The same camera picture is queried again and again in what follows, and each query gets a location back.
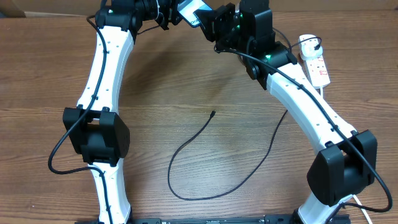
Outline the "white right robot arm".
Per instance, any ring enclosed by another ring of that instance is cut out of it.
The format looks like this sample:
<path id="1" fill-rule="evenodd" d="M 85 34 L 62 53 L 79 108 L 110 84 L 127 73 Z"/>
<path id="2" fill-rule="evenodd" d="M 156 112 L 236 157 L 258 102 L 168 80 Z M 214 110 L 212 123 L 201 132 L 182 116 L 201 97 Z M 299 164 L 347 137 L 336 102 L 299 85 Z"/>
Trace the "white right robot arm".
<path id="1" fill-rule="evenodd" d="M 377 180 L 377 140 L 336 114 L 305 76 L 291 50 L 276 40 L 267 1 L 212 9 L 195 1 L 193 26 L 219 53 L 241 56 L 249 76 L 276 97 L 308 137 L 315 160 L 307 173 L 311 194 L 299 223 L 332 223 L 351 198 Z"/>

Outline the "Samsung Galaxy smartphone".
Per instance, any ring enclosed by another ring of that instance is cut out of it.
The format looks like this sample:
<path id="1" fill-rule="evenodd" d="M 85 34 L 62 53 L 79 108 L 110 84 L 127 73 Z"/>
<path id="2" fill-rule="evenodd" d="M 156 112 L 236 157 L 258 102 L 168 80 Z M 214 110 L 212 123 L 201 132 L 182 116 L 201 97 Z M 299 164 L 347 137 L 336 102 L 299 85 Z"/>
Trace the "Samsung Galaxy smartphone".
<path id="1" fill-rule="evenodd" d="M 203 0 L 183 0 L 177 4 L 177 11 L 192 28 L 198 27 L 201 22 L 195 11 L 212 11 L 212 8 Z"/>

